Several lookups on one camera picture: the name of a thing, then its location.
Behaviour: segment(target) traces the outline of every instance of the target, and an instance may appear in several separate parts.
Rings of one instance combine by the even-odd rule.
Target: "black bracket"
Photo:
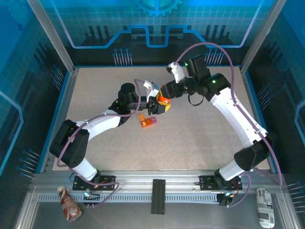
[[[112,183],[112,182],[115,182],[115,176],[100,176],[100,180],[97,183]],[[97,188],[94,188],[93,185],[90,185],[87,182],[83,181],[78,176],[75,176],[72,190],[85,191],[86,189],[89,188],[94,191],[113,191],[114,186],[115,185],[113,184],[107,186],[98,186]]]
[[[233,202],[233,197],[226,194],[217,194],[217,202],[220,206],[227,206]]]
[[[227,191],[236,191],[238,186],[238,190],[243,190],[242,181],[239,177],[234,177],[230,182],[228,182],[227,186],[223,186],[219,188],[217,183],[215,182],[215,176],[199,176],[199,182],[196,183],[200,185],[201,191],[207,190],[227,190]]]
[[[151,214],[165,214],[165,180],[154,179],[152,182],[152,210]]]
[[[101,200],[101,196],[98,195],[98,196],[83,197],[83,200],[85,200],[85,201],[86,200],[96,200],[97,201],[96,203],[98,203],[98,201]]]

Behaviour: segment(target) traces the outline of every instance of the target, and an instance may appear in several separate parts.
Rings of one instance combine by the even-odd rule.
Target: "enclosure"
[[[274,228],[303,228],[305,179],[305,6],[301,0],[0,0],[0,183],[2,228],[260,228],[256,189],[271,192]],[[249,194],[220,208],[198,177],[213,175],[243,148],[225,117],[206,99],[187,95],[142,128],[138,115],[89,141],[86,158],[119,189],[88,200],[72,189],[50,145],[62,122],[100,115],[134,79],[174,80],[166,66],[191,45],[213,42],[234,65],[234,91],[256,122],[276,134],[272,156],[242,176]],[[225,53],[206,44],[211,74],[231,82]],[[139,91],[145,94],[145,88]],[[191,96],[193,104],[201,96]],[[165,215],[150,214],[153,179],[165,179]],[[69,223],[57,187],[76,199],[82,217]]]

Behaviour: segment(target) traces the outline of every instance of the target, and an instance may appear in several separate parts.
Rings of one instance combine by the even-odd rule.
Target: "orange block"
[[[158,94],[157,100],[158,100],[159,102],[163,102],[163,103],[166,103],[166,104],[169,104],[170,101],[171,101],[170,99],[163,97],[161,91],[160,91],[159,94]]]
[[[139,114],[139,119],[142,127],[148,127],[152,124],[155,124],[157,122],[155,117],[146,118],[143,113]]]

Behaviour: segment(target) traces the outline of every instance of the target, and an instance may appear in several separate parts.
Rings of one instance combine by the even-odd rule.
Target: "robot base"
[[[111,182],[115,182],[115,176],[100,176],[99,181],[97,183],[111,183]],[[94,188],[93,185],[90,185],[87,182],[80,179],[78,176],[75,176],[72,190],[86,191],[86,189],[89,188],[94,191],[113,191],[114,186],[115,185],[113,184],[107,186],[98,186],[97,188]]]
[[[219,186],[215,182],[215,176],[199,176],[199,182],[196,184],[200,185],[201,191],[236,191],[237,186],[238,190],[243,190],[243,185],[239,177],[234,177],[232,180],[228,181],[228,183],[222,188],[219,188]]]

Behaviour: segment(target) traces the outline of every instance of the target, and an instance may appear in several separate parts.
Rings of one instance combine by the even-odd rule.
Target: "blue wall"
[[[283,14],[291,25],[297,37],[305,47],[305,13],[303,0],[288,0],[283,7]]]
[[[28,4],[13,2],[15,6],[0,2],[0,72],[13,51],[23,28],[28,24],[33,15]]]
[[[273,2],[43,0],[42,4],[75,65],[116,66],[115,50],[128,49],[137,65],[164,65],[204,41],[227,48],[234,64],[241,64]],[[197,52],[204,54],[208,48],[212,47]]]

